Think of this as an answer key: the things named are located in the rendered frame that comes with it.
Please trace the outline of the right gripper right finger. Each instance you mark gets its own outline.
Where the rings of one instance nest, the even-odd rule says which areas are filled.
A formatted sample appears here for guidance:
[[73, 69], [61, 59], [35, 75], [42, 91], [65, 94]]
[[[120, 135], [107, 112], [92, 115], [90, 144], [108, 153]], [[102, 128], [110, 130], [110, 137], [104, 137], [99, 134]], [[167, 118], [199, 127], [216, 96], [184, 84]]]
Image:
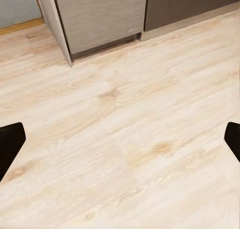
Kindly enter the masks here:
[[240, 162], [240, 124], [229, 122], [227, 124], [224, 140]]

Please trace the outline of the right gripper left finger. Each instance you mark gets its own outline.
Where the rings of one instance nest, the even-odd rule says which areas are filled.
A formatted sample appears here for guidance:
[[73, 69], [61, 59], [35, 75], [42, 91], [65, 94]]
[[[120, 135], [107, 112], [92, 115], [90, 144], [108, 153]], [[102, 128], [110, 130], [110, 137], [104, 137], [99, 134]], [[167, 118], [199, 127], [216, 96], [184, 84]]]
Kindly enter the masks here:
[[26, 141], [21, 122], [0, 127], [0, 182]]

